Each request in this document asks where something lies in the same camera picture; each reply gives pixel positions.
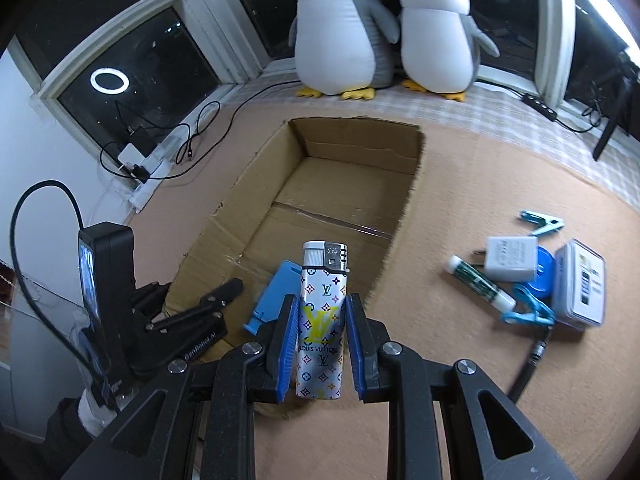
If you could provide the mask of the blue phone stand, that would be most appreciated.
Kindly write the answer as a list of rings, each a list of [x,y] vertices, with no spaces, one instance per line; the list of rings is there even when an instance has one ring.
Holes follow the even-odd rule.
[[[280,263],[278,270],[259,297],[256,307],[244,328],[252,335],[256,335],[258,330],[266,323],[276,320],[279,317],[280,309],[286,295],[299,294],[300,283],[302,282],[302,267],[291,260],[284,260]]]

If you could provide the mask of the black pen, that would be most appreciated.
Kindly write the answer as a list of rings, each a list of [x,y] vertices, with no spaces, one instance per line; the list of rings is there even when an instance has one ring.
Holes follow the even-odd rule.
[[[535,374],[538,364],[540,363],[544,352],[548,347],[549,339],[551,337],[553,328],[551,326],[545,327],[538,339],[532,345],[523,366],[518,372],[518,376],[514,379],[512,386],[510,387],[506,396],[514,403],[517,404],[518,400],[522,396],[528,383]]]

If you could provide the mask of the patterned white lighter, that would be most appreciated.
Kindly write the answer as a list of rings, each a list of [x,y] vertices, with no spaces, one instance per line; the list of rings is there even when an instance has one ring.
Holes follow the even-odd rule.
[[[304,400],[337,400],[342,392],[347,246],[310,240],[303,252],[295,393]]]

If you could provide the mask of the blue clip with round end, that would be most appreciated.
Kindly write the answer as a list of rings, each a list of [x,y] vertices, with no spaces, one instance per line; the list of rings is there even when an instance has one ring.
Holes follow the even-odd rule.
[[[524,310],[503,313],[500,315],[503,323],[539,328],[552,328],[554,326],[555,314],[552,309],[538,299],[525,285],[514,285],[512,292],[514,299],[524,307]]]

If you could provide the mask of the green lip balm tube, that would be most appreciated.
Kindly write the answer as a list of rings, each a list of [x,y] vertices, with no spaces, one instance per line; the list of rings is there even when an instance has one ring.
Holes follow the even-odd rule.
[[[451,256],[446,269],[449,274],[472,289],[498,312],[509,313],[514,310],[516,301],[512,296],[460,257]]]

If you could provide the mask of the blue round tape measure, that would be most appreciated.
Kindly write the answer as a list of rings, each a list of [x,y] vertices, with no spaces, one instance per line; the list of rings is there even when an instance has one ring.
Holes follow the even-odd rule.
[[[537,270],[533,281],[526,283],[527,288],[538,297],[548,297],[554,286],[555,258],[548,249],[537,248]]]

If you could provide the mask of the cardboard box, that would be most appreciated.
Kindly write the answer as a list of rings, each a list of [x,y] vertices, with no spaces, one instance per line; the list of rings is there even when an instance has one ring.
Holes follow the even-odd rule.
[[[348,288],[368,298],[420,167],[424,134],[369,117],[302,117],[282,125],[250,161],[179,266],[166,307],[178,313],[238,278],[224,309],[228,334],[206,353],[250,339],[244,324],[280,264],[303,261],[308,240],[348,248]]]

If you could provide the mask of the white power adapter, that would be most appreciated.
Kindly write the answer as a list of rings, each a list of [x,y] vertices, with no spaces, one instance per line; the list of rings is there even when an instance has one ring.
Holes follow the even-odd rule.
[[[485,275],[493,281],[524,283],[536,278],[538,238],[534,236],[488,236],[485,247],[474,250],[483,257]]]

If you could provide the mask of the clear plastic phone box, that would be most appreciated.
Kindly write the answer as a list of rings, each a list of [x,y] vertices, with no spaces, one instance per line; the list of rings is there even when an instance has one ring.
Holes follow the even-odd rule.
[[[554,258],[551,307],[556,322],[575,330],[600,327],[605,320],[605,260],[579,240],[570,240]]]

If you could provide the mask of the light blue clothespin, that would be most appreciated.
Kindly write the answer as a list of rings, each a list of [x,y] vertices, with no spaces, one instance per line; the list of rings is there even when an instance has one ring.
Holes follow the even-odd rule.
[[[541,237],[561,231],[565,222],[560,217],[552,216],[552,214],[543,214],[542,212],[522,209],[518,215],[521,220],[531,223],[535,226],[530,236]]]

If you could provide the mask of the white power strip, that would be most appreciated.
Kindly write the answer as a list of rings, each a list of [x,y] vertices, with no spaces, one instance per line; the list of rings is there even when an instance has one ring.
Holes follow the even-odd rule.
[[[126,177],[134,177],[136,187],[132,191],[129,203],[137,214],[149,203],[160,184],[172,177],[172,172],[189,159],[189,142],[193,140],[193,128],[183,122],[161,140],[149,155],[144,155],[136,144],[134,146],[144,155],[142,167],[129,171]]]

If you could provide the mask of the white charger on strip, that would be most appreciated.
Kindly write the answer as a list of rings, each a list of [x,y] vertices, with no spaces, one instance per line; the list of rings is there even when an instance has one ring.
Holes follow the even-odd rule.
[[[120,166],[129,171],[136,167],[142,167],[145,161],[144,155],[134,146],[128,143],[117,156]]]

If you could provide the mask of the large penguin plush toy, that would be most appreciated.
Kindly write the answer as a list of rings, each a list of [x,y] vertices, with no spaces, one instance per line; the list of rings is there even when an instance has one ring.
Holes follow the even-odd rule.
[[[397,18],[381,0],[296,0],[288,35],[301,98],[375,98],[394,76]]]

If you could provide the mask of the small penguin plush toy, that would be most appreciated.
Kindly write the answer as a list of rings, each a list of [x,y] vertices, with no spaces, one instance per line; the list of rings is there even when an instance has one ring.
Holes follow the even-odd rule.
[[[471,15],[470,0],[399,0],[400,58],[411,91],[462,102],[476,79],[480,58],[500,56],[495,41]]]

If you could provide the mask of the black phone on mount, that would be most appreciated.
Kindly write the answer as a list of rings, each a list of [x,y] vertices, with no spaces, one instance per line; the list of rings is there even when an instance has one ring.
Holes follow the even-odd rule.
[[[101,392],[118,396],[134,383],[127,359],[127,351],[134,344],[132,229],[101,222],[80,230],[78,264],[82,299],[90,320],[86,339],[91,359],[105,382]]]

